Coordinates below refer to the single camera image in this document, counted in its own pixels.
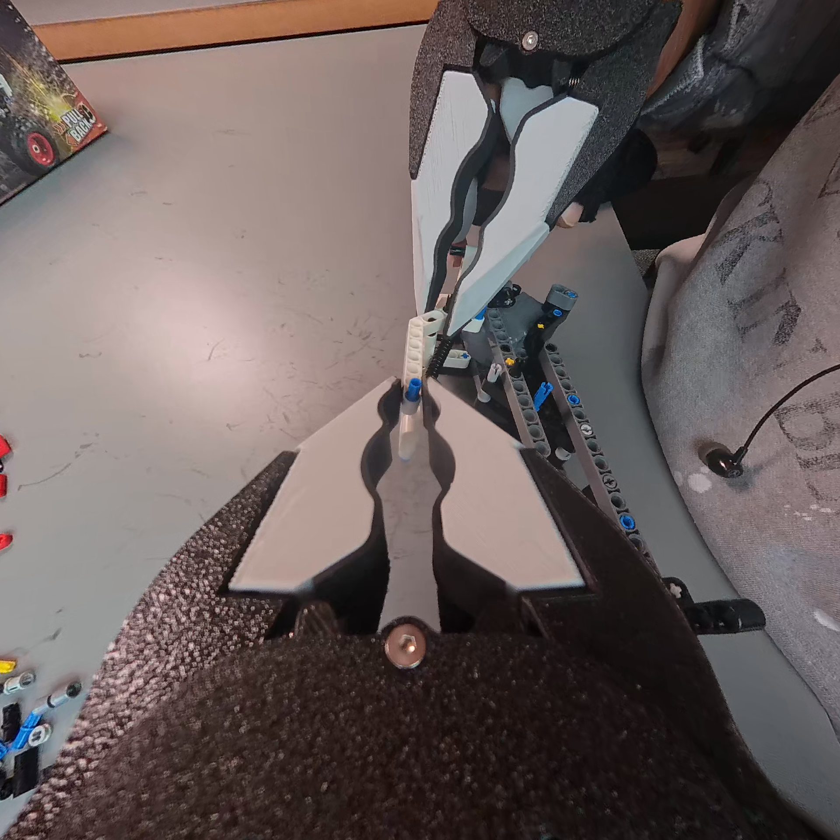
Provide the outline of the pile of blue black brick pins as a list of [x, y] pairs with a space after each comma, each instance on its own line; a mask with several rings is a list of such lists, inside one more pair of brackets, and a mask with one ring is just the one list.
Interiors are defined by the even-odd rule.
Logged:
[[56, 711], [82, 692], [79, 678], [36, 698], [36, 672], [10, 655], [1, 657], [1, 799], [32, 791], [39, 782], [41, 752], [52, 738]]

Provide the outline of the wood-edged table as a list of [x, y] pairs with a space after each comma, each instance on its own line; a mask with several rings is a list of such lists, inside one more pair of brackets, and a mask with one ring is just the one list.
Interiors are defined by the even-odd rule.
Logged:
[[423, 25], [432, 1], [278, 1], [32, 24], [53, 57], [80, 62]]

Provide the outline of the grey bleached hoodie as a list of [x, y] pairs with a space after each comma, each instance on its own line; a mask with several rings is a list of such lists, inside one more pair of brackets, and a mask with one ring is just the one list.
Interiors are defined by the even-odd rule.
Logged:
[[839, 79], [704, 235], [656, 259], [641, 375], [680, 493], [737, 591], [838, 729], [838, 372], [775, 410], [743, 475], [738, 447], [791, 388], [839, 360]]

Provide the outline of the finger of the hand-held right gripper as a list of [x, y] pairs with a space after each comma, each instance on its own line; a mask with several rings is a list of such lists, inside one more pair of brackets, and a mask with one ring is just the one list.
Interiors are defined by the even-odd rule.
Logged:
[[459, 279], [446, 325], [454, 335], [487, 306], [550, 232], [549, 211], [599, 108], [569, 96], [525, 114], [511, 143], [502, 201], [482, 228], [476, 257]]
[[411, 184], [416, 312], [434, 308], [452, 244], [466, 237], [481, 169], [496, 145], [496, 114], [473, 70], [446, 70]]

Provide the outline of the brick-built truck chassis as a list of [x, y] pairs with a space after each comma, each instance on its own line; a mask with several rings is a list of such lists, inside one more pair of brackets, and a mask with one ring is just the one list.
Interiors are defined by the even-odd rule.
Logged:
[[[662, 597], [646, 593], [657, 580], [696, 635], [763, 630], [765, 616], [751, 600], [695, 602], [682, 581], [660, 575], [550, 342], [569, 311], [564, 303], [559, 308], [551, 303], [574, 294], [554, 286], [538, 305], [520, 293], [518, 286], [505, 289], [484, 315], [489, 326], [467, 340], [467, 349], [477, 348], [477, 360], [488, 362], [486, 379], [476, 387], [478, 405], [472, 407], [542, 458], [544, 466], [531, 460], [530, 470], [584, 573], [585, 593], [523, 596], [518, 603], [525, 597], [532, 602], [598, 601], [620, 625], [629, 625], [629, 616], [636, 613], [651, 622], [654, 608], [647, 603]], [[609, 599], [614, 606], [606, 606]]]

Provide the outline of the grey desk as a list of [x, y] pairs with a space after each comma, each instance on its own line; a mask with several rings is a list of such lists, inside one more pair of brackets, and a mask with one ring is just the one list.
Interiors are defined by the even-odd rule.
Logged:
[[283, 456], [401, 367], [422, 29], [72, 75], [114, 132], [4, 209], [2, 650], [81, 677], [2, 838], [747, 838], [639, 685], [501, 608], [280, 631], [222, 594]]

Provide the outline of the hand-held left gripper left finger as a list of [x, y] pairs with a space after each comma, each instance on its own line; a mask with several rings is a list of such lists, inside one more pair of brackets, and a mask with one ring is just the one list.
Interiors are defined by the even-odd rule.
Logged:
[[228, 580], [230, 594], [277, 596], [278, 621], [326, 602], [347, 634], [374, 634], [390, 561], [377, 486], [392, 462], [403, 391], [394, 377], [303, 441]]

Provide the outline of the toy truck set box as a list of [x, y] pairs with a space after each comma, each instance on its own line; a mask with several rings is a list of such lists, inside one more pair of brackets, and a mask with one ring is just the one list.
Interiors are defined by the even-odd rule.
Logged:
[[11, 1], [1, 2], [1, 202], [107, 132]]

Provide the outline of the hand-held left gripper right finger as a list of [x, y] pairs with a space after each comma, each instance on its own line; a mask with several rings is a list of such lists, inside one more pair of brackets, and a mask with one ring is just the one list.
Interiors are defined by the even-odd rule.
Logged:
[[577, 596], [585, 574], [530, 470], [543, 459], [436, 380], [423, 398], [440, 625], [468, 632], [523, 596]]

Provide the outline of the white angled brick beam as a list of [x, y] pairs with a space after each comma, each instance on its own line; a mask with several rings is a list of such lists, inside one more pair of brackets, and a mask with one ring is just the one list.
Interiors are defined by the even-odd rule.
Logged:
[[414, 455], [423, 427], [423, 379], [431, 361], [438, 332], [445, 322], [440, 309], [416, 316], [408, 323], [402, 373], [402, 404], [397, 454], [402, 461]]

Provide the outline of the black clip-on microphone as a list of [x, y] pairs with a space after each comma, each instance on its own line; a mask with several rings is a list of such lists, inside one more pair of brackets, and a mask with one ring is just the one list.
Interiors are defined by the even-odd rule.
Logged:
[[734, 450], [722, 444], [702, 448], [699, 452], [701, 462], [713, 474], [724, 479], [736, 479], [743, 475], [742, 462], [747, 448], [739, 446]]

